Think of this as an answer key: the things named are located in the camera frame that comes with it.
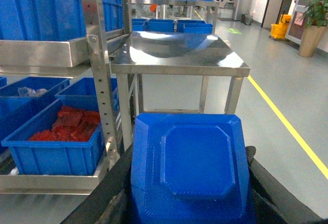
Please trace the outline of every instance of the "plant pot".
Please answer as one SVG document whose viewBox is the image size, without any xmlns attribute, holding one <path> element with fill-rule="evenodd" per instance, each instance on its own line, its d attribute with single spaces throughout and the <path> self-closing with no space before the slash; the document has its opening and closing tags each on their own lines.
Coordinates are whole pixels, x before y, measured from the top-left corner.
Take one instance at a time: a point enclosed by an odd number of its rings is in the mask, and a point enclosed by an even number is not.
<svg viewBox="0 0 328 224">
<path fill-rule="evenodd" d="M 312 57 L 327 27 L 309 26 L 305 29 L 298 55 Z"/>
</svg>

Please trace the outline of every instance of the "yellow floor line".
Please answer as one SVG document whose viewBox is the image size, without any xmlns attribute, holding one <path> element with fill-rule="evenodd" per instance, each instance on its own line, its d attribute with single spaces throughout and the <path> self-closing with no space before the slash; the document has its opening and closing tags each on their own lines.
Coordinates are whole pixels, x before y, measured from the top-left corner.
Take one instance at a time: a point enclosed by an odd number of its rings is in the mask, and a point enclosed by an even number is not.
<svg viewBox="0 0 328 224">
<path fill-rule="evenodd" d="M 255 89 L 260 93 L 263 99 L 268 103 L 270 108 L 275 112 L 277 117 L 281 120 L 281 122 L 285 125 L 291 135 L 296 139 L 299 145 L 303 148 L 303 150 L 307 153 L 307 155 L 311 158 L 311 160 L 315 163 L 318 169 L 323 173 L 323 175 L 328 179 L 328 168 L 323 164 L 320 158 L 314 153 L 311 147 L 305 142 L 305 140 L 299 135 L 299 133 L 295 130 L 295 128 L 290 124 L 290 122 L 286 119 L 286 117 L 280 112 L 280 110 L 275 106 L 275 104 L 271 101 L 271 99 L 266 95 L 266 93 L 260 88 L 260 86 L 254 81 L 251 76 L 248 76 L 248 79 L 255 87 Z"/>
<path fill-rule="evenodd" d="M 203 17 L 201 17 L 200 14 L 199 14 L 197 11 L 195 11 L 195 13 L 198 15 L 198 17 L 199 17 L 201 20 L 205 21 L 205 20 L 203 19 Z"/>
</svg>

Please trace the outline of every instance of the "green leaves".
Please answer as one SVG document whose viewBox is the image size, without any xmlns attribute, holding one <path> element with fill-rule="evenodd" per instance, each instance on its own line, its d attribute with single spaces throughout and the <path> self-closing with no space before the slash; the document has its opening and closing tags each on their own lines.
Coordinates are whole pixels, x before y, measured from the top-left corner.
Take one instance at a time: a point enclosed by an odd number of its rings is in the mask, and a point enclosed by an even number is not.
<svg viewBox="0 0 328 224">
<path fill-rule="evenodd" d="M 309 3 L 307 11 L 303 14 L 305 26 L 323 27 L 328 24 L 328 0 L 304 0 Z"/>
</svg>

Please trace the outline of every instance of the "gray epoxy floor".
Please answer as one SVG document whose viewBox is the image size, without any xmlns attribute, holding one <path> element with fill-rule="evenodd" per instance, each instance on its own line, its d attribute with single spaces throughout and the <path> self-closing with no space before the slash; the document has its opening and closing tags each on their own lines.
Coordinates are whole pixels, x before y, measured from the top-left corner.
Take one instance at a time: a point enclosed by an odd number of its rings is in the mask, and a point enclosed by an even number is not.
<svg viewBox="0 0 328 224">
<path fill-rule="evenodd" d="M 231 27 L 242 34 L 231 34 Z M 297 50 L 269 39 L 270 33 L 256 25 L 218 21 L 216 33 L 251 67 L 253 79 L 327 166 L 327 59 L 299 57 Z M 210 78 L 206 113 L 223 112 L 229 81 Z M 198 108 L 199 76 L 146 75 L 144 82 L 146 108 Z M 246 145 L 257 148 L 256 159 L 300 201 L 328 218 L 328 180 L 248 79 L 236 114 Z M 0 195 L 0 223 L 60 223 L 84 198 Z"/>
</svg>

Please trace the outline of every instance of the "potted plant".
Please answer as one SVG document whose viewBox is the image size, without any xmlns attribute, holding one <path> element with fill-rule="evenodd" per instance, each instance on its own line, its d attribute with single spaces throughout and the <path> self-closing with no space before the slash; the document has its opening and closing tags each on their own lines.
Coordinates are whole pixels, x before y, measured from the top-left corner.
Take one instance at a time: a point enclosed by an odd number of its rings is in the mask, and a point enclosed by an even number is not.
<svg viewBox="0 0 328 224">
<path fill-rule="evenodd" d="M 303 14 L 305 31 L 298 51 L 300 56 L 314 55 L 327 28 L 328 0 L 307 0 L 309 5 Z"/>
</svg>

